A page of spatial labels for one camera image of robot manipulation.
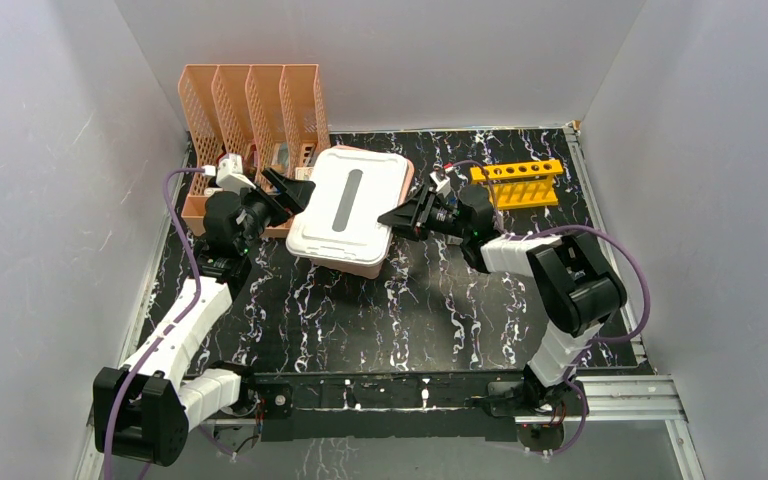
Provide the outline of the yellow test tube rack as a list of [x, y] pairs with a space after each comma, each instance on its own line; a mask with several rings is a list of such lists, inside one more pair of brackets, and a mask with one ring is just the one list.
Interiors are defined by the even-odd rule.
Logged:
[[470, 168], [470, 183], [481, 185], [498, 210], [508, 211], [559, 203], [556, 177], [564, 173], [557, 159]]

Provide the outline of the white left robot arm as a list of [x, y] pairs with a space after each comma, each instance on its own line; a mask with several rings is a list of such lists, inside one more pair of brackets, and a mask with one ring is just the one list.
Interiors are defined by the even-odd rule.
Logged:
[[112, 478], [115, 456], [169, 466], [189, 433], [211, 416], [255, 411], [262, 400], [250, 368], [218, 361], [194, 379], [186, 374], [213, 325], [233, 305], [252, 269], [250, 250], [266, 229], [302, 213], [316, 185], [273, 168], [265, 190], [244, 173], [238, 154], [197, 168], [215, 179], [218, 192], [205, 202], [204, 232], [189, 241], [182, 218], [171, 216], [191, 268], [167, 314], [118, 367], [104, 367], [93, 382], [96, 449], [103, 475]]

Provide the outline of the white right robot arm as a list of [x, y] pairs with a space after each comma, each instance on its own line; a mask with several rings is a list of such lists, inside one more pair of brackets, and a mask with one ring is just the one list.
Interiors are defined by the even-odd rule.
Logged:
[[453, 202], [446, 196], [442, 183], [429, 179], [378, 221], [411, 241], [432, 232], [458, 238], [464, 259], [478, 272], [534, 279], [549, 323], [521, 385], [503, 396], [537, 414], [550, 413], [571, 388], [583, 352], [627, 302], [625, 285], [600, 247], [606, 236], [583, 225], [515, 236], [500, 229], [485, 188], [468, 185]]

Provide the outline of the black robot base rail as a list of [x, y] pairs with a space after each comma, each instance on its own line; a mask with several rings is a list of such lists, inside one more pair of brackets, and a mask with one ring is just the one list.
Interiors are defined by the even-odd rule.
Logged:
[[373, 374], [267, 374], [243, 381], [249, 404], [216, 414], [223, 433], [260, 427], [266, 442], [320, 438], [478, 437], [562, 440], [562, 424], [584, 413], [580, 382], [528, 385], [517, 370]]

